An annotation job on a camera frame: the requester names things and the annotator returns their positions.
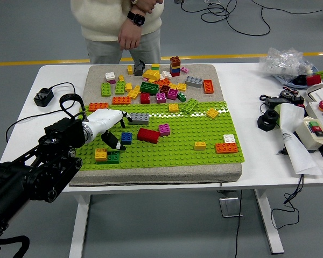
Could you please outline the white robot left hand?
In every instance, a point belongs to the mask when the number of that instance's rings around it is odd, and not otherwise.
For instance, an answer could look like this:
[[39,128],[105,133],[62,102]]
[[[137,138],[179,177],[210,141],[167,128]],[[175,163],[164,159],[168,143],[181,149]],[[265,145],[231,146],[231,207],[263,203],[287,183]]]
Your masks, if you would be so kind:
[[109,129],[118,122],[121,123],[122,128],[125,128],[125,123],[123,121],[124,117],[126,117],[129,122],[132,122],[131,116],[125,111],[112,109],[96,110],[82,122],[85,143],[90,143],[98,134],[101,134],[101,139],[110,148],[121,151],[126,150],[126,147],[123,146],[111,132],[109,132]]

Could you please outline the person's right hand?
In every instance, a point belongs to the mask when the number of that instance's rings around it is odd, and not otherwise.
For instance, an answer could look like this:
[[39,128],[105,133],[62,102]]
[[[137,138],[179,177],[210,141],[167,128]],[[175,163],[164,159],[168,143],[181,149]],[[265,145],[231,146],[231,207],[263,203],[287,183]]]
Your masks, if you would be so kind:
[[132,1],[131,12],[138,13],[142,16],[152,13],[157,4],[163,4],[163,0],[137,0]]

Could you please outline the person's left hand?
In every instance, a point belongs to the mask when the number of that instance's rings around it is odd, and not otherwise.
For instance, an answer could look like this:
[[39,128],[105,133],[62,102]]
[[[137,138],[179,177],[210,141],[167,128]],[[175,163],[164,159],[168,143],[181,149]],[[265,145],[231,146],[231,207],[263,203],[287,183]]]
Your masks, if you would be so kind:
[[137,26],[132,20],[127,19],[121,26],[118,34],[120,50],[131,50],[140,44],[142,27]]

